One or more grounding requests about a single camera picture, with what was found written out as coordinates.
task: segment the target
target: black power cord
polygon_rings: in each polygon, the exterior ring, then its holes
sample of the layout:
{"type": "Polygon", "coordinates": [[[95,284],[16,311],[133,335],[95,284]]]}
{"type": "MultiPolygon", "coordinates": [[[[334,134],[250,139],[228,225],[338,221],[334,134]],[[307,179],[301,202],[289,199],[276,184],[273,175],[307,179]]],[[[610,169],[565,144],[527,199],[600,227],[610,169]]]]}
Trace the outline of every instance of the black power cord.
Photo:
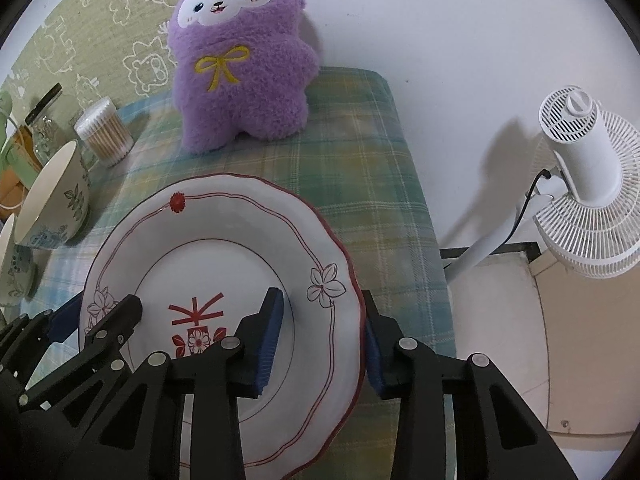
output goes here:
{"type": "Polygon", "coordinates": [[[516,232],[516,229],[518,228],[518,226],[520,225],[520,222],[522,221],[522,217],[524,216],[525,211],[527,210],[527,205],[529,205],[529,202],[531,200],[531,197],[533,196],[533,192],[536,189],[536,186],[538,184],[538,181],[542,178],[546,178],[547,180],[549,180],[551,178],[551,172],[549,170],[540,170],[540,172],[536,175],[536,177],[533,179],[533,183],[531,184],[531,187],[529,188],[529,191],[527,192],[526,198],[524,200],[524,205],[522,206],[522,209],[520,211],[520,214],[518,215],[518,218],[515,221],[515,224],[513,224],[513,228],[511,229],[511,232],[509,233],[509,236],[506,237],[505,241],[503,241],[498,247],[503,246],[505,243],[507,243],[511,237],[513,236],[514,232],[516,232]]]}

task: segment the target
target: white plate with red rim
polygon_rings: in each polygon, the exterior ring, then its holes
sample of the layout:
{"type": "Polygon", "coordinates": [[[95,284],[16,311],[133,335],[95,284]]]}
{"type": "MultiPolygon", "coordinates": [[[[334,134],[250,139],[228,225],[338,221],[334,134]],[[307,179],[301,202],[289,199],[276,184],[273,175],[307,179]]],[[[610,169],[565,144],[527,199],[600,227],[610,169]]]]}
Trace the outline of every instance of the white plate with red rim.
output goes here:
{"type": "MultiPolygon", "coordinates": [[[[140,203],[95,257],[79,345],[119,300],[135,294],[142,320],[122,348],[133,369],[155,351],[198,353],[257,312],[270,286],[286,298],[270,382],[257,400],[238,399],[238,413],[247,479],[288,477],[328,446],[364,376],[366,314],[350,258],[299,197],[225,173],[177,182],[140,203]]],[[[190,400],[182,478],[190,462],[190,400]]]]}

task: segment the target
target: jar lid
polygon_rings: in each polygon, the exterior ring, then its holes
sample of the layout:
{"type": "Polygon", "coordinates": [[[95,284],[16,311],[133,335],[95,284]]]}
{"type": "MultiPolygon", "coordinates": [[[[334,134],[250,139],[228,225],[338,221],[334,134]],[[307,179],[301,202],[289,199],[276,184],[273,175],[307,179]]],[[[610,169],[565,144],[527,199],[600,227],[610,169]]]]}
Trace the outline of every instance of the jar lid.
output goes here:
{"type": "Polygon", "coordinates": [[[28,113],[27,118],[24,120],[24,123],[27,126],[31,126],[31,123],[33,123],[38,118],[44,108],[46,108],[47,105],[49,105],[49,103],[53,100],[53,98],[56,97],[60,92],[62,92],[62,85],[60,83],[56,83],[55,85],[53,85],[53,88],[49,90],[46,95],[42,99],[40,99],[40,101],[38,101],[38,104],[33,107],[33,110],[28,113]]]}
{"type": "Polygon", "coordinates": [[[74,126],[76,134],[82,140],[87,140],[97,130],[113,117],[116,113],[116,107],[108,97],[103,97],[99,101],[89,106],[84,114],[80,116],[74,126]]]}

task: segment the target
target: plush toy leg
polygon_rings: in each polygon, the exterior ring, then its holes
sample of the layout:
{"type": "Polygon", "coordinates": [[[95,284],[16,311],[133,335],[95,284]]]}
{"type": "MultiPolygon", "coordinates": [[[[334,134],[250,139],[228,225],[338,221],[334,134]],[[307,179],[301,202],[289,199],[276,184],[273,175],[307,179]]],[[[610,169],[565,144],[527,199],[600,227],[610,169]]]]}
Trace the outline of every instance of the plush toy leg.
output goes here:
{"type": "Polygon", "coordinates": [[[302,130],[309,110],[304,92],[288,95],[256,94],[242,110],[239,126],[258,139],[283,139],[302,130]]]}
{"type": "Polygon", "coordinates": [[[233,140],[238,129],[225,112],[200,108],[196,113],[183,115],[182,146],[190,153],[217,150],[233,140]]]}

